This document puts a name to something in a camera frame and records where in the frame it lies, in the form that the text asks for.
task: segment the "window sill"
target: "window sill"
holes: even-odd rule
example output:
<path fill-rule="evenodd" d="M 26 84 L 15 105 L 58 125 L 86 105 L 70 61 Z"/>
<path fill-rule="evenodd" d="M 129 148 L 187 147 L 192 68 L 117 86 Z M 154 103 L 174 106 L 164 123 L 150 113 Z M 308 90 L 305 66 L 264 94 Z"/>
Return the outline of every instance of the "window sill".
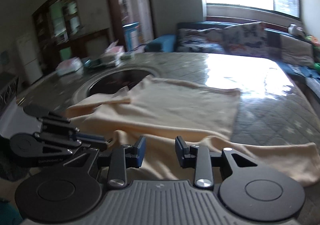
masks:
<path fill-rule="evenodd" d="M 290 24 L 294 23 L 298 27 L 303 27 L 301 21 L 296 19 L 271 13 L 263 10 L 256 10 L 252 8 L 244 8 L 229 5 L 207 5 L 207 16 L 208 17 L 227 17 L 233 19 L 250 21 L 264 21 L 269 24 L 288 28 Z"/>

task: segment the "blue sofa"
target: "blue sofa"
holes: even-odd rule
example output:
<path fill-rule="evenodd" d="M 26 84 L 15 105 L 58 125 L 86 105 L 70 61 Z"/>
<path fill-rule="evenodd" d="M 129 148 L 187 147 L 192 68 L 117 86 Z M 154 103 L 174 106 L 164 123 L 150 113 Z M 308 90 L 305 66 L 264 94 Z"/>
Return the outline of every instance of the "blue sofa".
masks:
<path fill-rule="evenodd" d="M 181 22 L 177 24 L 177 33 L 179 29 L 208 29 L 208 28 L 225 28 L 227 26 L 236 25 L 235 23 L 226 23 L 226 22 L 213 22 L 213 21 L 205 21 L 205 22 Z M 320 75 L 316 70 L 310 69 L 305 66 L 292 67 L 287 63 L 284 63 L 281 60 L 281 41 L 280 35 L 287 35 L 290 37 L 295 36 L 280 32 L 272 29 L 266 29 L 267 33 L 267 45 L 271 48 L 275 48 L 275 52 L 271 54 L 269 59 L 275 61 L 279 67 L 293 80 L 296 84 L 302 89 L 304 85 L 309 87 L 313 93 L 315 94 L 316 99 L 320 103 Z M 178 45 L 177 35 L 175 34 L 166 34 L 163 35 L 151 42 L 149 42 L 145 47 L 145 52 L 174 52 Z"/>

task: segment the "door frame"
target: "door frame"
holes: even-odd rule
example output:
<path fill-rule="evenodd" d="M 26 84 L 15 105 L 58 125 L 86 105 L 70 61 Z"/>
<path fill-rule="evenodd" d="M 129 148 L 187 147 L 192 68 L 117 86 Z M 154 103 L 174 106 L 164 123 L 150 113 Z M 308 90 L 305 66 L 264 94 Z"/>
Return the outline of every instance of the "door frame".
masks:
<path fill-rule="evenodd" d="M 110 11 L 110 18 L 111 24 L 113 29 L 113 34 L 116 40 L 119 40 L 118 44 L 123 45 L 125 51 L 127 51 L 124 33 L 122 29 L 122 21 L 121 21 L 121 8 L 119 5 L 119 0 L 108 0 L 109 4 L 109 11 Z M 153 16 L 153 8 L 152 8 L 152 1 L 149 0 L 149 7 L 150 7 L 150 14 L 151 14 L 151 23 L 152 23 L 152 31 L 154 38 L 157 38 L 157 32 L 155 27 L 155 21 Z"/>

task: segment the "green container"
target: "green container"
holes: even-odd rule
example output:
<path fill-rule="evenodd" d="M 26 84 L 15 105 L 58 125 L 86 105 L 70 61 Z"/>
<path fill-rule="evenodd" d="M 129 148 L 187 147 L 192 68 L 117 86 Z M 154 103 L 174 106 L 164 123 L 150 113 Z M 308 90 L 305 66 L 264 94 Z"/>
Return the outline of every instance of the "green container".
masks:
<path fill-rule="evenodd" d="M 318 73 L 320 73 L 320 63 L 315 63 L 314 69 L 315 69 Z"/>

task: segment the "blue stool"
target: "blue stool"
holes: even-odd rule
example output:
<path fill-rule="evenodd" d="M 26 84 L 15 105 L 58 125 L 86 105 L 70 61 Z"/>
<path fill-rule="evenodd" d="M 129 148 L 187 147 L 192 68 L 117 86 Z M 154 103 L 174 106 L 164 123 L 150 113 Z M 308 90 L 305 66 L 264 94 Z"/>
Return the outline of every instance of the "blue stool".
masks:
<path fill-rule="evenodd" d="M 18 225 L 22 221 L 19 212 L 9 202 L 0 199 L 0 225 Z"/>

